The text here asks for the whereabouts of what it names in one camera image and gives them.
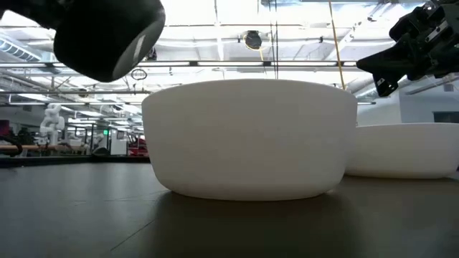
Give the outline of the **black bowl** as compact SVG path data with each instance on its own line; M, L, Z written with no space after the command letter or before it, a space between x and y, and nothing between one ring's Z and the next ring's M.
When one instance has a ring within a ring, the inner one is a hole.
M153 49L165 21L161 0L75 0L56 29L54 54L81 75L112 82Z

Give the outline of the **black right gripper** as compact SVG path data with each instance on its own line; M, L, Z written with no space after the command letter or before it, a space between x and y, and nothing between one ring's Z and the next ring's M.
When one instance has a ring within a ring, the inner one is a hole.
M378 96L398 88L398 76L418 80L459 72L459 0L429 0L399 18L389 30L399 48L389 48L356 62L373 74Z

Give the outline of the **white background cabinet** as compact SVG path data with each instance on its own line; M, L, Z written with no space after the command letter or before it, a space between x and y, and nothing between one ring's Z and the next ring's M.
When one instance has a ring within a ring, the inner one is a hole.
M126 156L128 140L124 130L112 129L110 132L110 154L112 156Z

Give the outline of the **black aluminium table frame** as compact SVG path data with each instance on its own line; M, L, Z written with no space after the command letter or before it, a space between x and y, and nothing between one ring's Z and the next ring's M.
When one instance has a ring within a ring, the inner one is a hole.
M0 168L53 166L79 163L150 163L145 156L55 156L0 158Z

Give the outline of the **red background cart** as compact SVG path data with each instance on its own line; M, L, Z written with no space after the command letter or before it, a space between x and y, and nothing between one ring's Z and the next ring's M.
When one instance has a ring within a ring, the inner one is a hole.
M129 156L148 156L148 149L146 142L142 138L130 138L128 141L128 155Z

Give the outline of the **large white bowl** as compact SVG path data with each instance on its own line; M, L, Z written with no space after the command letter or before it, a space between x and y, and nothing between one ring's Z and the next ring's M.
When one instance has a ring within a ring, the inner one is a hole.
M141 107L158 181L203 199L324 194L343 178L356 132L356 98L314 82L195 82L155 92Z

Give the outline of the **medium white bowl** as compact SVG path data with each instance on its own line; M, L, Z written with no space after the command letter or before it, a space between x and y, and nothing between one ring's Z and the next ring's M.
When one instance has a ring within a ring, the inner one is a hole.
M459 124L402 123L356 128L346 175L436 179L459 168Z

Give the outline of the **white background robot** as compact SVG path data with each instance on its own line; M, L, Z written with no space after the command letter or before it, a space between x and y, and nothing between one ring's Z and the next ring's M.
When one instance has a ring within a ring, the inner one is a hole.
M60 115L61 105L49 104L44 110L44 118L39 127L41 138L46 138L50 145L57 145L58 131L65 128L65 119Z

